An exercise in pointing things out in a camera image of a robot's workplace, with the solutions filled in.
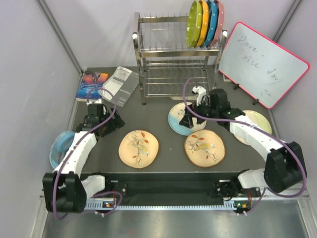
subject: green plate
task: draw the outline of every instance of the green plate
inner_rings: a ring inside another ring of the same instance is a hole
[[[187,47],[194,47],[199,39],[203,21],[203,7],[201,3],[195,0],[190,8],[187,21]]]

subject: plate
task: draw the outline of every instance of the plate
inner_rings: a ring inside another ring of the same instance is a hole
[[[222,2],[215,0],[218,6],[218,21],[217,21],[217,27],[216,27],[216,32],[214,33],[214,37],[212,42],[210,43],[210,46],[213,46],[214,44],[217,43],[221,33],[222,33],[222,26],[224,22],[224,6]]]
[[[185,151],[194,165],[204,168],[220,163],[225,155],[222,139],[211,130],[199,130],[189,135]]]
[[[218,19],[218,8],[216,3],[213,1],[207,1],[208,7],[209,7],[209,28],[207,37],[205,39],[205,42],[203,44],[204,47],[208,47],[213,39],[214,32],[216,31],[217,26],[217,19]]]
[[[187,20],[187,47],[194,47],[197,42],[201,31],[203,20],[203,7],[199,1],[195,0],[190,8]]]
[[[201,46],[204,43],[207,31],[208,31],[208,22],[209,22],[209,7],[205,0],[200,1],[203,7],[203,21],[202,21],[202,30],[200,31],[200,37],[197,43],[197,46]]]
[[[141,169],[149,166],[159,151],[158,140],[149,132],[135,130],[128,133],[119,146],[119,157],[126,165]]]
[[[244,110],[243,111],[246,116],[255,124],[257,124],[262,130],[266,131],[269,134],[272,134],[272,127],[269,123],[269,121],[260,113],[257,113],[255,111],[250,110]],[[234,135],[239,141],[241,141],[243,144],[249,145],[244,139],[242,139],[240,136]]]
[[[185,113],[184,103],[179,103],[175,105],[169,111],[168,124],[175,132],[181,135],[190,135],[191,133],[197,130],[202,130],[205,128],[207,122],[205,121],[202,124],[197,124],[197,118],[193,118],[194,127],[191,129],[183,125],[180,125],[179,122],[183,118],[184,113]]]

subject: dish rack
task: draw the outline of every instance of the dish rack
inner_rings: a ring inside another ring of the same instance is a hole
[[[186,15],[140,17],[138,12],[134,14],[132,39],[143,105],[151,97],[181,100],[188,78],[195,78],[199,86],[209,90],[216,87],[227,31],[222,31],[222,37],[212,47],[188,48],[186,28]],[[216,56],[212,83],[206,71],[210,56]],[[196,82],[189,83],[187,99],[194,99],[191,91],[195,85]]]

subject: white wall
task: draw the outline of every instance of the white wall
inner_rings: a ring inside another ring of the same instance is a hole
[[[317,210],[317,1],[303,1],[279,43],[311,63],[310,71],[274,108],[283,139],[298,142],[308,173],[308,191]]]
[[[136,66],[134,12],[141,16],[189,12],[193,0],[46,0],[82,68]],[[223,0],[224,29],[244,21],[273,37],[292,0]]]
[[[0,237],[30,234],[79,76],[35,0],[0,8]]]

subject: gray book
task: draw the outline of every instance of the gray book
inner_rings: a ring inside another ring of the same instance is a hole
[[[139,75],[127,68],[119,66],[114,74],[103,84],[103,88],[114,95],[116,104],[123,107],[139,84]],[[114,103],[109,93],[99,90],[105,100]]]

